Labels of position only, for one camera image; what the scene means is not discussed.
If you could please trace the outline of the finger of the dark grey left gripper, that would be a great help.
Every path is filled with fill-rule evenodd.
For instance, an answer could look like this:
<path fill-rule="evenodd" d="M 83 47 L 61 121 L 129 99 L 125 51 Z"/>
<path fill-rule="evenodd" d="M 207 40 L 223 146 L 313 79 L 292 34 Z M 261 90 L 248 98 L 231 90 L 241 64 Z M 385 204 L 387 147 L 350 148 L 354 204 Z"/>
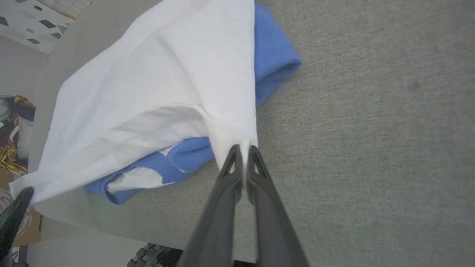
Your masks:
<path fill-rule="evenodd" d="M 29 203 L 34 195 L 34 188 L 22 189 L 17 198 L 0 216 L 0 260 L 10 255 L 15 236 L 22 223 Z"/>

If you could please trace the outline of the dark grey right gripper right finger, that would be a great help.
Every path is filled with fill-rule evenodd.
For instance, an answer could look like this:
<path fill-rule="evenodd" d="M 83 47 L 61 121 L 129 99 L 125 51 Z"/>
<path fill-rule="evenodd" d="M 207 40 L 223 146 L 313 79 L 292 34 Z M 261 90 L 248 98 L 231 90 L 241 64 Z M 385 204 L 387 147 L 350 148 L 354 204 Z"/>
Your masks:
<path fill-rule="evenodd" d="M 248 199 L 255 207 L 258 267 L 308 267 L 294 227 L 258 147 L 247 162 Z"/>

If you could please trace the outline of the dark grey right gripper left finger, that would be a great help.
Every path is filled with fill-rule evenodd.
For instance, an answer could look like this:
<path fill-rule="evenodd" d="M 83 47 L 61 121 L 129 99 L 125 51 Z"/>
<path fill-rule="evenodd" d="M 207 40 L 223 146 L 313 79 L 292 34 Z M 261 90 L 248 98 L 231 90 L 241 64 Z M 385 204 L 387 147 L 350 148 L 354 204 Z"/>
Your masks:
<path fill-rule="evenodd" d="M 233 145 L 181 254 L 178 267 L 232 267 L 235 207 L 243 185 L 243 159 Z"/>

